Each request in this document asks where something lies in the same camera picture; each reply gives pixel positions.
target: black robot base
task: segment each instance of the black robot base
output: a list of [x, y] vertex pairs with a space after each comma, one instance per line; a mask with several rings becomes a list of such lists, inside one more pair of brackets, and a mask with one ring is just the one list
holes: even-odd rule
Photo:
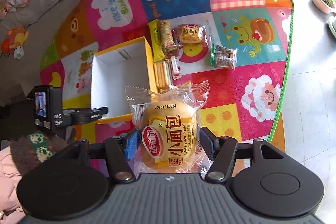
[[[103, 144], [78, 140], [35, 168], [17, 187], [27, 213], [21, 223], [322, 223], [314, 216], [321, 180], [263, 139], [237, 143], [201, 128], [200, 142], [214, 161], [204, 180], [198, 173], [136, 179], [126, 158], [138, 141], [135, 130]], [[106, 159], [110, 178], [90, 159]], [[251, 166], [232, 177], [236, 159], [251, 159]]]

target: bread package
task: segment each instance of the bread package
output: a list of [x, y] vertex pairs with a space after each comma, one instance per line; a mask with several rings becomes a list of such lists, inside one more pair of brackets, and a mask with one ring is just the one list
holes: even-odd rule
[[126, 87], [133, 124], [142, 133], [141, 155], [147, 167], [168, 173], [184, 167], [195, 152], [198, 112], [208, 93], [208, 81], [159, 94]]
[[196, 24], [182, 24], [173, 28], [174, 37], [177, 43], [182, 46], [188, 44], [202, 44], [204, 47], [209, 47], [209, 40], [205, 26]]

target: screw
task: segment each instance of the screw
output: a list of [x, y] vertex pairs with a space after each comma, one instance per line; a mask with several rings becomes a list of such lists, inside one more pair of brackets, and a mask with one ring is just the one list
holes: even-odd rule
[[212, 180], [222, 180], [225, 178], [225, 175], [222, 172], [210, 172], [208, 174], [208, 177], [211, 178]]
[[130, 180], [133, 177], [133, 175], [129, 172], [118, 172], [115, 175], [115, 178], [118, 180]]

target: plant pot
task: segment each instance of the plant pot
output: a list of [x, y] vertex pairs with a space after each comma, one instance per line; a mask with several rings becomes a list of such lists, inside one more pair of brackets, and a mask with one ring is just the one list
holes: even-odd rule
[[329, 17], [328, 25], [329, 25], [329, 28], [330, 28], [332, 34], [336, 38], [336, 17]]
[[325, 14], [330, 14], [331, 12], [336, 12], [335, 5], [332, 5], [332, 7], [328, 6], [327, 4], [324, 3], [323, 0], [312, 0], [313, 3], [317, 8], [320, 9], [321, 12]]

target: yellow box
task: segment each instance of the yellow box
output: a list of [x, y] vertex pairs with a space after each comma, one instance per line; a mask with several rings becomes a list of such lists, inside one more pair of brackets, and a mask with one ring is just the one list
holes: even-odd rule
[[107, 106], [99, 124], [132, 120], [125, 86], [157, 92], [152, 49], [139, 37], [97, 52], [92, 63], [91, 108]]

